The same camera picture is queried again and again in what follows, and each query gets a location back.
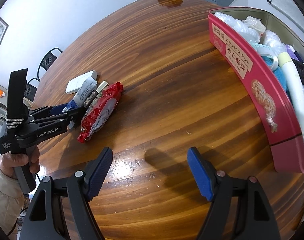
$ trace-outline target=round wooden table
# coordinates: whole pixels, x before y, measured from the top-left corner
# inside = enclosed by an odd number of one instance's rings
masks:
[[[99,82],[124,85],[113,114],[89,142],[77,142],[77,128],[40,145],[42,171],[53,178],[71,175],[104,146],[112,148],[112,166],[90,202],[106,239],[195,239],[210,203],[188,167],[191,146],[232,177],[257,176],[282,239],[300,221],[304,174],[274,170],[250,97],[209,41],[208,11],[216,7],[204,0],[138,0],[82,34],[39,84],[34,107],[68,102],[68,81],[90,70]],[[68,211],[66,218],[72,228]]]

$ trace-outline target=metal chair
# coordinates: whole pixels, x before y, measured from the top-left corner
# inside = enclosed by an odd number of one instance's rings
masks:
[[[39,68],[37,69],[37,75],[36,75],[36,78],[32,78],[27,84],[26,84],[26,88],[25,88],[25,92],[24,92],[24,97],[27,98],[28,100],[32,101],[34,100],[34,97],[35,97],[35,94],[36,94],[36,90],[37,88],[35,86],[32,86],[30,84],[30,82],[32,80],[37,80],[38,82],[40,81],[40,78],[39,78],[39,70],[40,68],[44,68],[45,71],[48,70],[50,68],[50,66],[53,64],[53,62],[57,59],[56,56],[54,56],[51,52],[53,50],[58,50],[59,52],[63,53],[63,51],[59,48],[54,48],[54,49],[51,49],[45,56],[44,58],[42,59],[40,65],[39,65]]]

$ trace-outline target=sleeve cuff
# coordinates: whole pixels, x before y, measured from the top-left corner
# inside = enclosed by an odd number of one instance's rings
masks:
[[[20,184],[17,179],[12,179],[0,169],[0,192],[12,198],[19,198],[23,195]]]

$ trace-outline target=yellow tube cap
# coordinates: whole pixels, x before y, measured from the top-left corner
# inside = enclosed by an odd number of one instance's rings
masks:
[[[287,52],[280,53],[278,56],[278,60],[279,60],[280,67],[282,67],[287,62],[293,62],[289,53],[287,53]]]

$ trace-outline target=storage box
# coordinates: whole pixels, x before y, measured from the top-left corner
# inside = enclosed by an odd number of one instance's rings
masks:
[[[304,60],[304,43],[282,21],[267,11],[229,7],[209,11],[210,41],[234,69],[258,113],[270,144],[276,171],[304,173],[304,139],[293,106],[260,55],[237,32],[214,16],[216,11],[244,20],[262,20],[285,44],[292,45]]]

